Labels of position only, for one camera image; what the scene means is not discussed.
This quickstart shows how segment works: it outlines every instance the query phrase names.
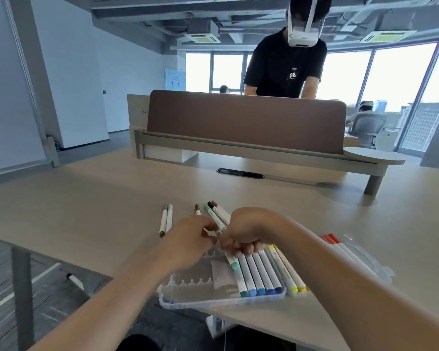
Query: office chair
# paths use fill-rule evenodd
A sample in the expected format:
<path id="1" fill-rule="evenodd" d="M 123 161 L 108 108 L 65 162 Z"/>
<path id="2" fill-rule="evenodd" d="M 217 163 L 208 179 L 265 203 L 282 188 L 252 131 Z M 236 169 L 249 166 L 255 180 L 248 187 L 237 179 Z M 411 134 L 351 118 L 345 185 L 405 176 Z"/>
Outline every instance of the office chair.
<path id="1" fill-rule="evenodd" d="M 384 127 L 386 119 L 386 115 L 363 112 L 354 120 L 349 134 L 358 138 L 358 146 L 375 149 L 375 137 Z"/>

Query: desk divider panel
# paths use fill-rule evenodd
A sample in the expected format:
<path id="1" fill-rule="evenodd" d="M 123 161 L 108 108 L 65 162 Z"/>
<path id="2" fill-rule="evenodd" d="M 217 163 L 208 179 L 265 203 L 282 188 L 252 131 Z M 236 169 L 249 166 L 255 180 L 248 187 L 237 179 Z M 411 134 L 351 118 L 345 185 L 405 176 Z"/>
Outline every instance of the desk divider panel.
<path id="1" fill-rule="evenodd" d="M 340 101 L 154 90 L 147 130 L 343 154 L 345 114 Z"/>

